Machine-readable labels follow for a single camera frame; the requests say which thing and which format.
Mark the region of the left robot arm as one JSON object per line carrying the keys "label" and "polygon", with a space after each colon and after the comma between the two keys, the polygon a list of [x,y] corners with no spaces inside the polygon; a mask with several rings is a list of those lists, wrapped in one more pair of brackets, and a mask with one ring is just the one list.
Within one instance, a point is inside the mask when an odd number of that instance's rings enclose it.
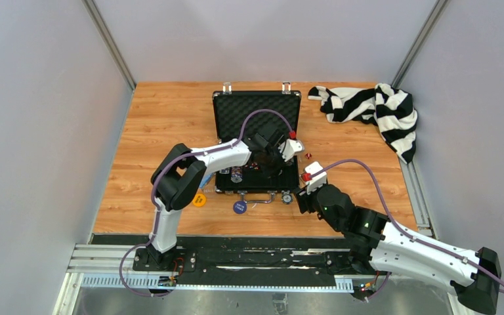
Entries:
{"label": "left robot arm", "polygon": [[284,154],[293,138],[293,131],[284,132],[268,124],[251,137],[240,135],[208,148],[174,146],[150,179],[151,200],[156,207],[146,244],[150,263],[159,271],[169,270],[174,265],[172,249],[177,244],[180,214],[193,201],[205,176],[254,163],[258,169],[252,172],[251,181],[265,186],[280,177],[293,159]]}

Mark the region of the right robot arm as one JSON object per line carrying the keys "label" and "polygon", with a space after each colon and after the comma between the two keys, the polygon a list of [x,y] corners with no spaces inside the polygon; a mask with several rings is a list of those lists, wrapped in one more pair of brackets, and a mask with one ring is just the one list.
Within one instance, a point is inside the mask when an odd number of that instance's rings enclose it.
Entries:
{"label": "right robot arm", "polygon": [[332,184],[293,194],[301,213],[314,213],[351,242],[349,265],[364,274],[369,269],[408,276],[455,295],[465,307],[496,314],[501,276],[496,251],[463,249],[424,236],[389,216],[355,205]]}

